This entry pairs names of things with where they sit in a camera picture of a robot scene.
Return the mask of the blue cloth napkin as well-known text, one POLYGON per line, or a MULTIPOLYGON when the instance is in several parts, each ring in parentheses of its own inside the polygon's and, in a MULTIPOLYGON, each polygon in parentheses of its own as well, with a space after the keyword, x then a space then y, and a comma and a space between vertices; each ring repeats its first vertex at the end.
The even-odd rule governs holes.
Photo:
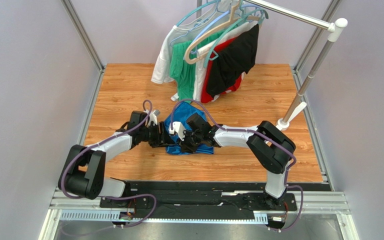
MULTIPOLYGON (((204 120, 207 119, 205 113, 202 110, 190 105, 187 102, 181 102, 178 107, 174 111, 173 121, 180 122, 187 130, 191 130, 191 127, 187 124, 187 119, 193 114, 198 114, 204 120)), ((190 153, 182 152, 181 147, 179 145, 170 145, 165 148, 165 151, 169 155, 189 155, 190 153)), ((201 144, 197 147, 195 152, 196 154, 207 154, 213 155, 214 148, 210 146, 206 146, 205 144, 201 144)))

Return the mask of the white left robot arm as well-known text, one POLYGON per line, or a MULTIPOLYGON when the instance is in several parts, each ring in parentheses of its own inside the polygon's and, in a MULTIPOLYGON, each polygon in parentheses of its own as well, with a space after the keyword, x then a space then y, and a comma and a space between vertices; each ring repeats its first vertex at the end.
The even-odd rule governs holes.
POLYGON ((72 146, 58 180, 59 189, 72 199, 121 198, 127 183, 105 177, 106 163, 142 142, 152 148, 175 144, 157 115, 156 110, 133 111, 129 121, 110 137, 86 146, 72 146))

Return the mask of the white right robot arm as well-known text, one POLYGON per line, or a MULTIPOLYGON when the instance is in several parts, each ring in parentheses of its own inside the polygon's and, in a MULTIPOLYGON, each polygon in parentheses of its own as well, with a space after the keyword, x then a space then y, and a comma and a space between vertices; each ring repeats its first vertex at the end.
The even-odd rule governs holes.
POLYGON ((186 124, 172 121, 168 133, 176 136, 183 153, 195 153, 200 146, 223 148, 240 147, 251 150, 267 171, 264 191, 273 199, 284 197, 287 175, 296 145, 277 126, 262 121, 252 127, 210 125, 199 114, 191 115, 186 124))

